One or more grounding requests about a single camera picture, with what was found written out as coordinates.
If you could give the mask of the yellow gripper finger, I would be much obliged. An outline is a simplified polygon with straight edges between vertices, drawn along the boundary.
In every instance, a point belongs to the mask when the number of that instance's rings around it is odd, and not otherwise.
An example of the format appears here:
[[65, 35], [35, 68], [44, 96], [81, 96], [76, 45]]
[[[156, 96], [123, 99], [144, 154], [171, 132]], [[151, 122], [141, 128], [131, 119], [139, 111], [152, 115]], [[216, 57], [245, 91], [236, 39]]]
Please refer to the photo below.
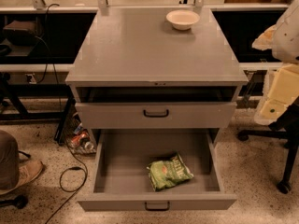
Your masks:
[[287, 109], [287, 106], [276, 100], [266, 100], [262, 105], [260, 115], [265, 119], [278, 119]]
[[299, 66], [284, 65], [274, 76], [268, 98], [285, 105], [292, 104], [299, 96]]

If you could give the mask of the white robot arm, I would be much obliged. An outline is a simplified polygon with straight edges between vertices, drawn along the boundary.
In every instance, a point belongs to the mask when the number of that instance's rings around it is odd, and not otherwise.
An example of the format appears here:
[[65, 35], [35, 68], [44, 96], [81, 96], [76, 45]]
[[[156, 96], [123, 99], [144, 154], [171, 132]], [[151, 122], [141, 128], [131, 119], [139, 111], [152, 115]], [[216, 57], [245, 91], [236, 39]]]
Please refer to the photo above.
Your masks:
[[299, 96], [299, 0], [293, 0], [276, 23], [272, 55], [283, 65], [274, 73], [259, 113], [276, 120]]

